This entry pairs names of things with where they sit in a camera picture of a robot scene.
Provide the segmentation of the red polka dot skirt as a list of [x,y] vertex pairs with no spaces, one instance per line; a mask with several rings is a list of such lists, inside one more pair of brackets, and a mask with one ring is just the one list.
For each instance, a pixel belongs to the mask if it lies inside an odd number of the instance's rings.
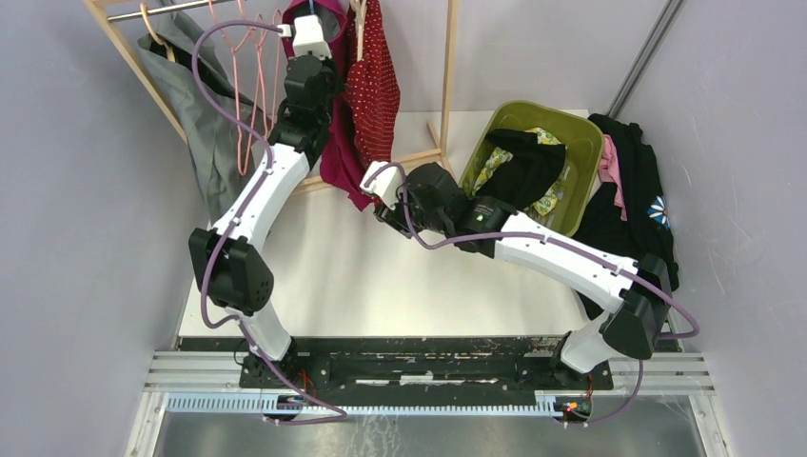
[[348,11],[349,66],[345,98],[352,111],[354,144],[362,164],[391,157],[401,91],[384,33],[381,3],[368,1],[364,58],[356,63],[354,13]]

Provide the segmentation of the magenta pleated skirt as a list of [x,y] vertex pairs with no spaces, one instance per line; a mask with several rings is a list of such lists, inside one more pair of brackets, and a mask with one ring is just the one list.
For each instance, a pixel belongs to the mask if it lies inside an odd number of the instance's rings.
[[[298,16],[315,14],[323,25],[323,34],[328,43],[337,74],[345,81],[348,70],[348,44],[346,41],[347,13],[339,1],[290,2],[282,13],[282,22],[291,24]],[[321,157],[320,176],[329,185],[346,192],[354,207],[362,211],[372,200],[360,190],[365,166],[354,144],[355,128],[352,111],[344,94],[340,93],[333,104],[333,120],[329,127],[329,139]]]

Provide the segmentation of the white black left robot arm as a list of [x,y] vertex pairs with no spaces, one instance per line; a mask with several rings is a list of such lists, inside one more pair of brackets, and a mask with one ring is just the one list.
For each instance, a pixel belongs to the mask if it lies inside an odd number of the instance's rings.
[[313,54],[286,67],[286,97],[268,146],[235,203],[209,229],[188,240],[204,304],[223,309],[244,331],[249,349],[264,358],[263,374],[277,387],[298,378],[294,340],[271,304],[274,275],[263,257],[271,228],[294,189],[320,159],[330,138],[334,99],[342,79],[332,59]]

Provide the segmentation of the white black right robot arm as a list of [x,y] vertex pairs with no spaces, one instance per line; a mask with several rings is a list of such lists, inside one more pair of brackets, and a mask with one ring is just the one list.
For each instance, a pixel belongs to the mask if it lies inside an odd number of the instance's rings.
[[436,164],[405,172],[374,162],[361,189],[382,202],[377,218],[424,248],[452,246],[535,270],[593,301],[600,315],[571,330],[554,350],[552,381],[562,388],[582,382],[596,365],[619,355],[648,360],[672,307],[666,263],[589,247],[546,228],[492,197],[464,195]]

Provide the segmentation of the grey skirt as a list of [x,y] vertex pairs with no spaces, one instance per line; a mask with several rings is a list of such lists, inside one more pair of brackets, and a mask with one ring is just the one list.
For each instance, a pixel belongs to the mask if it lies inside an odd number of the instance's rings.
[[169,62],[163,48],[148,34],[138,39],[138,52],[156,88],[177,115],[208,218],[214,222],[236,201],[254,165],[246,176],[239,174],[236,125],[207,101],[195,82],[190,58],[203,29],[184,12],[158,18],[154,28],[173,47],[177,62]]

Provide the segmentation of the wooden hanger with grey skirt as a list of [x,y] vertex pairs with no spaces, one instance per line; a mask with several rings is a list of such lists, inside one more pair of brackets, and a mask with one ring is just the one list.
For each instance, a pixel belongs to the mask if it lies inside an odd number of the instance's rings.
[[165,51],[165,54],[166,54],[166,59],[169,62],[176,63],[177,58],[176,58],[176,55],[175,55],[173,47],[170,45],[170,43],[167,40],[165,40],[162,36],[160,36],[156,32],[156,29],[150,23],[149,12],[148,12],[148,4],[147,4],[146,1],[141,1],[140,2],[139,11],[140,11],[140,15],[143,18],[144,24],[146,26],[146,29],[147,29],[148,34],[151,37],[152,41],[155,44],[157,44],[157,45],[159,45],[160,47],[163,48],[163,50]]

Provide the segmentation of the wooden clothes rack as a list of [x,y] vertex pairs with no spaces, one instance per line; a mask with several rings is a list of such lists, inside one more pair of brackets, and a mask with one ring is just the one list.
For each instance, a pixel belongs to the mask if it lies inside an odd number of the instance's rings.
[[[139,82],[146,89],[149,96],[165,115],[169,124],[182,139],[185,139],[186,137],[179,124],[177,115],[168,105],[163,94],[154,86],[153,80],[148,75],[142,60],[125,38],[124,34],[119,30],[117,24],[122,21],[134,19],[143,22],[144,25],[147,26],[147,30],[151,30],[149,23],[151,16],[169,14],[175,11],[207,8],[213,6],[215,3],[213,1],[183,1],[179,4],[157,6],[153,9],[143,8],[131,13],[109,15],[107,8],[109,6],[115,6],[116,4],[115,1],[86,1],[84,3],[96,24],[118,50]],[[446,6],[445,38],[443,40],[444,59],[441,110],[439,114],[430,113],[425,123],[426,130],[431,142],[434,144],[434,148],[396,156],[394,159],[405,166],[406,169],[414,169],[417,166],[427,163],[437,163],[448,172],[453,171],[448,159],[448,128],[455,73],[458,13],[459,3],[457,1],[449,1]]]

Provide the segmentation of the yellow lemon print garment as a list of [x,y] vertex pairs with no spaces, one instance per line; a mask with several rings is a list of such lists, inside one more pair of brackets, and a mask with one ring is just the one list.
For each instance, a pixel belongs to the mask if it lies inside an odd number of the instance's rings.
[[566,145],[542,128],[493,129],[484,141],[493,147],[471,186],[473,196],[490,196],[540,217],[559,201]]

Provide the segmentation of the olive green laundry basket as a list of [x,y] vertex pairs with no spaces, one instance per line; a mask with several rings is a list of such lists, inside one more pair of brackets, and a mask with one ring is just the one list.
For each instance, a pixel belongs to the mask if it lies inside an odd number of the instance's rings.
[[590,197],[596,191],[604,141],[602,132],[587,119],[586,114],[577,115],[523,100],[500,105],[483,128],[459,184],[465,191],[473,189],[484,163],[494,150],[494,146],[485,140],[490,130],[535,127],[555,135],[566,146],[565,164],[560,173],[561,196],[552,211],[541,218],[541,224],[570,237],[578,230]]

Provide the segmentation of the pink garment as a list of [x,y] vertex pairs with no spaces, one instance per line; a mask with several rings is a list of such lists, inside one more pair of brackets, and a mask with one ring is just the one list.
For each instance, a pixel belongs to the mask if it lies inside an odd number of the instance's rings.
[[626,222],[628,217],[620,176],[619,155],[616,145],[609,134],[603,135],[603,148],[598,168],[598,176],[603,184],[611,183],[616,185],[614,206],[620,209],[621,221]]

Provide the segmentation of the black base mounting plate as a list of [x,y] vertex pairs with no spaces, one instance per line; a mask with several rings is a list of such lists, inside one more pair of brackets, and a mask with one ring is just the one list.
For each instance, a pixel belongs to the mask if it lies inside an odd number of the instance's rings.
[[597,353],[582,372],[561,357],[562,337],[298,338],[271,364],[238,338],[185,338],[182,351],[222,355],[235,385],[260,391],[242,407],[266,420],[303,425],[360,414],[476,413],[542,407],[581,421],[596,390],[611,390],[612,363],[651,352]]

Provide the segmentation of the black floral garment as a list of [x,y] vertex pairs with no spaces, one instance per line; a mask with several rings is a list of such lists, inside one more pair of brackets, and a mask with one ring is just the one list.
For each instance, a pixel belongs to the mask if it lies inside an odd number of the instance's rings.
[[598,113],[588,120],[613,145],[620,180],[601,182],[573,239],[636,260],[653,254],[665,262],[671,289],[677,290],[679,265],[653,148],[643,142],[642,129],[636,123],[623,124]]

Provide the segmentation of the metal wall rail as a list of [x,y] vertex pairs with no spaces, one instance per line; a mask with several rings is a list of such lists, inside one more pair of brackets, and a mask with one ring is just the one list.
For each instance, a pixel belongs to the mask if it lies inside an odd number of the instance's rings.
[[664,3],[609,105],[609,117],[620,116],[684,5],[684,0],[667,0]]

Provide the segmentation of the aluminium rail frame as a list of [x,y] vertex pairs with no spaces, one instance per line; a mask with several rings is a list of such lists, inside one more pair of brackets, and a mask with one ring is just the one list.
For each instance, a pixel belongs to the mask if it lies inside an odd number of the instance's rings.
[[[148,378],[140,399],[134,425],[128,438],[127,456],[152,456],[158,435],[169,412],[282,414],[281,399],[287,388],[241,388],[242,372],[223,352],[158,351],[154,354]],[[715,413],[713,382],[703,357],[697,353],[667,352],[638,364],[624,358],[610,361],[608,378],[613,388],[602,396],[617,398],[631,392],[658,400],[682,397],[694,407],[693,423],[709,456],[728,453]],[[364,417],[456,418],[504,417],[557,419],[553,405],[570,398],[573,391],[536,389],[520,394],[514,400],[484,400],[472,394],[470,400],[455,399],[448,403],[432,400],[382,400],[381,384],[372,382],[374,398],[367,405],[353,403],[344,407],[351,419]]]

